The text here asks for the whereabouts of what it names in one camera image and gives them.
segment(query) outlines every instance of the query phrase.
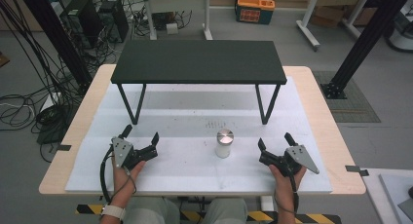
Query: desk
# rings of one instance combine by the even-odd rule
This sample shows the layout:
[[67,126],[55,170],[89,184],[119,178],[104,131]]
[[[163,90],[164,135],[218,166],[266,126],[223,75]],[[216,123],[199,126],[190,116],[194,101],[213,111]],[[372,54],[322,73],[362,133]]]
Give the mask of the desk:
[[[266,125],[286,78],[270,41],[129,41],[111,81],[118,86],[134,125],[147,84],[255,85],[262,124]],[[123,84],[143,84],[135,115]],[[277,85],[266,114],[259,85]]]
[[148,17],[150,39],[156,40],[157,34],[152,20],[153,13],[172,11],[204,10],[205,24],[204,34],[207,40],[212,40],[209,30],[209,0],[143,0]]
[[386,188],[384,187],[383,180],[380,178],[381,175],[390,175],[398,177],[394,179],[396,184],[399,187],[394,186],[390,187],[393,188],[394,193],[397,194],[396,197],[402,197],[399,203],[409,199],[407,195],[407,190],[411,187],[411,183],[407,183],[409,186],[403,187],[405,183],[403,183],[403,178],[408,178],[408,181],[411,181],[413,178],[413,170],[408,169],[390,169],[390,168],[366,168],[368,170],[369,176],[364,176],[363,180],[367,187],[368,194],[370,196],[371,201],[373,202],[374,206],[376,207],[377,213],[380,216],[380,219],[383,223],[400,223],[399,220],[405,220],[403,223],[411,223],[407,221],[408,218],[401,212],[400,209],[395,209],[392,205],[392,201],[389,198],[389,195],[386,192]]
[[[303,20],[297,20],[297,25],[313,45],[313,50],[316,52],[319,49],[319,41],[316,37],[311,33],[311,31],[307,28],[307,24],[309,23],[310,17],[314,11],[314,8],[317,4],[318,0],[310,0],[309,6],[307,7],[306,14],[303,17]],[[367,0],[358,0],[355,9],[353,10],[352,14],[350,15],[349,19],[342,19],[343,24],[352,32],[357,38],[360,35],[359,31],[353,26],[358,14],[362,10],[365,2]]]
[[[62,144],[71,145],[69,151],[57,151],[54,160],[39,191],[45,195],[80,195],[65,191],[66,183],[74,166],[74,162],[88,132],[94,113],[113,74],[115,65],[102,65],[97,71],[88,93],[64,137]],[[334,119],[319,90],[317,82],[308,67],[285,66],[285,74],[293,77],[301,98],[302,105],[308,117],[313,135],[319,147],[320,155],[327,167],[327,173],[332,186],[332,193],[337,195],[363,194],[365,186],[358,173],[347,172],[344,165],[353,165],[354,161],[339,132]]]

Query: table top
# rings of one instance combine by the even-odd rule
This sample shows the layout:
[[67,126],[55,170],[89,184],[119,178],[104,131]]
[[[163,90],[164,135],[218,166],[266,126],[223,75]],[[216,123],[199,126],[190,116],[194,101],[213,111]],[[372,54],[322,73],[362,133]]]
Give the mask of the table top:
[[[57,151],[39,191],[48,195],[79,195],[65,191],[66,183],[82,143],[88,132],[94,113],[110,84],[115,65],[102,65],[94,77],[88,93],[70,125],[62,144],[71,145],[69,151]],[[285,66],[285,74],[293,77],[302,105],[308,117],[319,152],[327,167],[331,194],[363,194],[365,186],[358,173],[347,172],[345,165],[354,161],[337,125],[322,97],[317,82],[308,67]]]
[[[377,213],[383,223],[400,223],[397,220],[398,214],[394,210],[392,200],[389,197],[388,189],[391,189],[395,199],[400,199],[399,203],[409,199],[407,190],[411,187],[411,180],[413,179],[413,170],[409,169],[393,169],[393,168],[363,168],[367,169],[369,175],[362,179],[367,187],[368,194],[371,201],[376,207]],[[394,186],[386,188],[382,175],[391,176],[391,181]]]
[[286,77],[272,41],[129,41],[113,84],[277,84]]

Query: white table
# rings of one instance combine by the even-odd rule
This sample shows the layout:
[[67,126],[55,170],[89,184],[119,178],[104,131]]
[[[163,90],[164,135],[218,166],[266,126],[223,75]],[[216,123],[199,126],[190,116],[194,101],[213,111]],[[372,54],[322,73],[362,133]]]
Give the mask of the white table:
[[143,0],[149,22],[150,39],[156,40],[157,33],[154,28],[152,14],[170,11],[204,10],[204,34],[207,40],[212,40],[209,30],[209,0]]
[[[303,17],[303,20],[297,20],[297,25],[313,45],[313,50],[316,52],[319,49],[319,41],[316,37],[311,33],[311,31],[307,28],[307,24],[309,23],[310,17],[313,14],[314,8],[316,7],[318,0],[310,0],[310,3],[307,7],[306,14]],[[357,38],[360,35],[359,31],[353,26],[358,14],[362,10],[365,2],[367,0],[358,0],[355,9],[353,10],[352,14],[350,15],[349,19],[342,19],[344,25],[352,32]]]
[[[123,85],[131,101],[140,96],[142,85]],[[260,87],[263,105],[271,99],[274,85]],[[159,133],[159,156],[145,166],[137,182],[137,194],[145,196],[271,196],[274,177],[258,162],[258,140],[267,151],[283,155],[288,146],[283,138],[291,133],[304,144],[319,169],[307,171],[300,194],[328,194],[332,191],[295,82],[288,77],[282,86],[272,121],[263,126],[256,103],[254,85],[153,84],[146,88],[139,123],[126,141],[135,149],[150,144]],[[99,169],[109,149],[110,139],[131,123],[116,85],[110,85],[94,114],[94,120],[79,149],[66,185],[68,192],[101,192]],[[235,139],[231,154],[215,155],[216,134],[229,129]],[[108,190],[113,189],[112,165],[106,165]]]
[[[413,178],[413,170],[408,169],[389,169],[389,168],[366,168],[369,175],[364,176],[362,179],[366,185],[368,194],[371,201],[376,207],[377,213],[383,223],[399,223],[397,219],[397,214],[394,212],[394,207],[392,206],[392,201],[386,192],[386,188],[383,186],[383,180],[380,178],[381,175],[390,176],[400,176],[401,178]],[[408,199],[407,188],[397,188],[393,187],[394,192],[401,193],[405,199]]]
[[[40,184],[39,191],[41,194],[80,194],[68,192],[65,190],[65,187],[73,170],[80,145],[92,124],[97,107],[101,103],[110,84],[110,77],[114,68],[115,65],[105,64],[97,71],[94,81],[62,141],[62,144],[71,146],[70,150],[59,150],[56,152],[55,158]],[[293,77],[296,84],[300,100],[319,147],[320,155],[328,168],[328,176],[332,185],[331,194],[350,195],[365,193],[365,186],[358,173],[346,171],[346,165],[351,166],[355,163],[322,97],[311,70],[308,67],[300,66],[285,66],[283,69],[287,76]],[[82,194],[95,195],[95,193],[88,192]]]

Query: gray floor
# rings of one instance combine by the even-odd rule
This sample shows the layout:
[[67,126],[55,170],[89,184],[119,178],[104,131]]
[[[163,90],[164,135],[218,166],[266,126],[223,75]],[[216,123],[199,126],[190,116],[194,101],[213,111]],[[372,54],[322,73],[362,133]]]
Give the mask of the gray floor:
[[[315,53],[295,21],[303,11],[276,10],[270,25],[235,21],[234,10],[212,9],[210,29],[215,40],[274,41],[283,65],[308,66],[313,70],[336,71],[355,39],[342,27],[311,26],[321,43]],[[178,35],[160,33],[160,40],[203,39],[202,13],[194,13],[190,24]],[[54,49],[43,33],[36,33],[42,45]],[[0,32],[0,51],[11,61],[0,68],[0,96],[27,94],[42,87],[31,64],[10,32]],[[339,124],[339,129],[356,162],[363,168],[413,169],[413,55],[390,49],[381,39],[354,80],[381,119],[380,124]],[[2,223],[96,223],[95,216],[76,215],[77,204],[101,204],[97,197],[43,196],[39,184],[48,163],[39,154],[37,135],[30,128],[0,131],[0,217]],[[302,213],[340,215],[343,223],[380,223],[367,194],[361,196],[302,196]],[[250,208],[257,207],[248,198]]]

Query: watch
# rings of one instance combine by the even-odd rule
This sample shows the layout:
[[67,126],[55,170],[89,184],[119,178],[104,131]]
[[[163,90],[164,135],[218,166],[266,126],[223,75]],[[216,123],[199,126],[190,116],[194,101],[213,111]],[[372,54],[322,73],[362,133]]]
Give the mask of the watch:
[[127,212],[125,211],[124,208],[113,206],[113,205],[104,205],[102,208],[102,213],[100,215],[110,215],[114,216],[116,218],[119,218],[119,220],[124,220],[125,214]]

